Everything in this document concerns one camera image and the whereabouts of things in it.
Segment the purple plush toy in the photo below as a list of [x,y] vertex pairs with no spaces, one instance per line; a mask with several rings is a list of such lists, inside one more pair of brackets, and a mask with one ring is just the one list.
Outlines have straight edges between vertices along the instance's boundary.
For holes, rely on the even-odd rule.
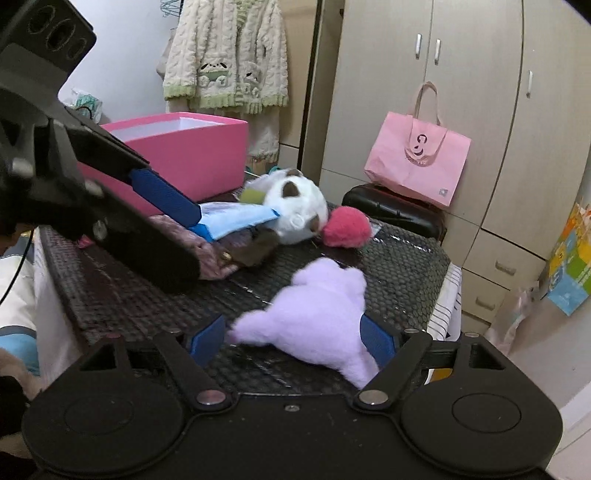
[[266,309],[239,316],[226,341],[273,345],[298,360],[338,371],[362,389],[379,371],[360,334],[366,288],[361,270],[318,258],[295,272]]

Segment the blue white wet wipes pack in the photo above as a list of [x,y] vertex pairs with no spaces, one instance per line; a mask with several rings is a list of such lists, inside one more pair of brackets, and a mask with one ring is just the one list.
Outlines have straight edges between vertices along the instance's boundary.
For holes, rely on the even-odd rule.
[[217,241],[231,233],[273,222],[280,214],[273,208],[239,202],[208,202],[199,205],[201,217],[188,230],[207,242]]

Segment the green egg-shaped sponge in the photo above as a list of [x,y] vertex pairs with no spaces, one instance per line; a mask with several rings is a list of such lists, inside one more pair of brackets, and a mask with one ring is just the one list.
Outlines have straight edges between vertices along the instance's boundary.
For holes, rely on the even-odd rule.
[[239,195],[238,200],[240,203],[263,205],[264,198],[266,198],[266,193],[264,193],[263,191],[259,191],[252,188],[245,188]]

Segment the pink cardboard storage box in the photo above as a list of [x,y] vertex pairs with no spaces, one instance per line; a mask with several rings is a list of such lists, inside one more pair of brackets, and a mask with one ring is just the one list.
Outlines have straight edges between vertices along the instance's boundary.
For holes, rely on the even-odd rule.
[[245,179],[249,147],[245,121],[176,112],[113,122],[103,128],[193,201],[238,189]]

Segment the pink floral scrunchie cloth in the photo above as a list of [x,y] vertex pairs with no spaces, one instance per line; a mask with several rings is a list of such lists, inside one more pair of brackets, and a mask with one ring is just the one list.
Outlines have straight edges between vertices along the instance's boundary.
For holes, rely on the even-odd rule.
[[133,212],[97,223],[84,237],[154,282],[183,267],[190,277],[224,279],[246,264],[241,255],[253,241],[250,228],[208,241],[167,215],[143,218]]

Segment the black woven table mat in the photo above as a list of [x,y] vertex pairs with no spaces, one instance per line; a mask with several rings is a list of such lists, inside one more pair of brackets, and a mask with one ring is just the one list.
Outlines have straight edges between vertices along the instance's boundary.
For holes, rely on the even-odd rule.
[[39,369],[54,382],[90,347],[108,335],[148,344],[157,335],[185,335],[217,315],[225,317],[225,340],[205,372],[223,390],[249,393],[339,393],[360,390],[338,371],[310,364],[273,345],[226,341],[242,314],[263,310],[294,273],[318,258],[363,272],[366,310],[398,331],[428,330],[449,274],[455,268],[441,245],[396,226],[384,225],[359,249],[338,249],[318,239],[279,245],[254,266],[221,280],[201,280],[183,292],[160,289],[85,237],[72,241],[50,226],[35,244],[35,295]]

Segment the magenta fluffy pompom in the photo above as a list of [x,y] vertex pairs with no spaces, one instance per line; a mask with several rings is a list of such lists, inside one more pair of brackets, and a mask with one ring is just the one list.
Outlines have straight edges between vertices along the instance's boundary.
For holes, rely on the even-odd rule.
[[328,223],[322,229],[322,243],[329,247],[359,249],[371,238],[372,226],[367,216],[348,206],[332,210]]

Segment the black suitcase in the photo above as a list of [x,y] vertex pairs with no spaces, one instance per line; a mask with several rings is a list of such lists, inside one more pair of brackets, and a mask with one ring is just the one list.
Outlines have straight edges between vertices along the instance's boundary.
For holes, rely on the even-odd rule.
[[356,208],[369,217],[443,243],[447,234],[445,214],[438,207],[394,193],[375,184],[353,187],[342,206]]

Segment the cream knitted cardigan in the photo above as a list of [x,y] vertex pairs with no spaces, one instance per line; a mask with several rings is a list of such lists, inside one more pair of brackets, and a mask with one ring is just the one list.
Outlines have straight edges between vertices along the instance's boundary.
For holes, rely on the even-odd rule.
[[276,1],[185,1],[163,74],[169,111],[226,116],[249,124],[247,162],[276,165],[288,59]]

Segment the white plush toy brown ears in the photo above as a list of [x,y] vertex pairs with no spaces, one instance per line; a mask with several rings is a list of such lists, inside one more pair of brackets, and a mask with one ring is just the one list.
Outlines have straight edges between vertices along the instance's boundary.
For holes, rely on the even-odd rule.
[[314,238],[328,223],[329,208],[324,194],[300,170],[276,170],[247,182],[245,188],[266,193],[263,205],[280,214],[273,222],[256,226],[252,241],[242,251],[245,266],[259,264],[279,245]]

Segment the pink paper shopping bag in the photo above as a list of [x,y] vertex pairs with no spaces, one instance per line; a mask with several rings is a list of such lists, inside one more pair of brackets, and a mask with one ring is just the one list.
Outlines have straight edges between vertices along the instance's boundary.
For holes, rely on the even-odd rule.
[[419,118],[428,89],[438,91],[434,83],[422,83],[411,113],[388,113],[365,173],[373,183],[394,193],[446,209],[460,183],[471,139],[445,127],[439,111],[434,123]]

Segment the colourful gift bag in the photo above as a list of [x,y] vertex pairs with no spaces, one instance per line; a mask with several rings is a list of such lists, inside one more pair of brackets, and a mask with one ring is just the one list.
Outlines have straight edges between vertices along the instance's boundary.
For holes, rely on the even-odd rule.
[[549,264],[548,297],[571,316],[591,292],[590,206],[575,203]]

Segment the beige wardrobe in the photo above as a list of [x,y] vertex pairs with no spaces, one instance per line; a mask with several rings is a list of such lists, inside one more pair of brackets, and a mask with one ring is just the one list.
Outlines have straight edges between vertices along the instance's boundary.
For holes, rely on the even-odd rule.
[[535,282],[590,153],[590,23],[568,1],[285,1],[294,108],[280,165],[339,202],[391,112],[420,85],[423,119],[471,139],[444,248],[464,325],[490,326]]

